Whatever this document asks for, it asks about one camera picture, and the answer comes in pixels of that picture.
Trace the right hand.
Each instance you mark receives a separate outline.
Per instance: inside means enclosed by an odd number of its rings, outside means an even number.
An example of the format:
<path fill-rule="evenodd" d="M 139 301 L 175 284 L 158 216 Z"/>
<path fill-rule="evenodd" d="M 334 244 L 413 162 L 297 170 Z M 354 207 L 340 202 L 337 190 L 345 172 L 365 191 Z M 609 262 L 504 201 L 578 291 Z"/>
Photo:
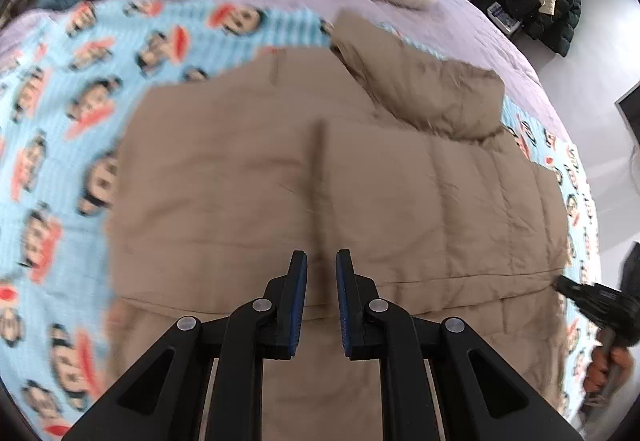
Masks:
<path fill-rule="evenodd" d="M 605 353 L 601 346 L 595 347 L 591 352 L 591 359 L 582 382 L 585 393 L 601 392 L 608 377 L 611 376 L 613 367 L 620 369 L 616 383 L 612 387 L 612 393 L 615 393 L 625 386 L 634 371 L 634 357 L 626 348 L 614 347 Z"/>

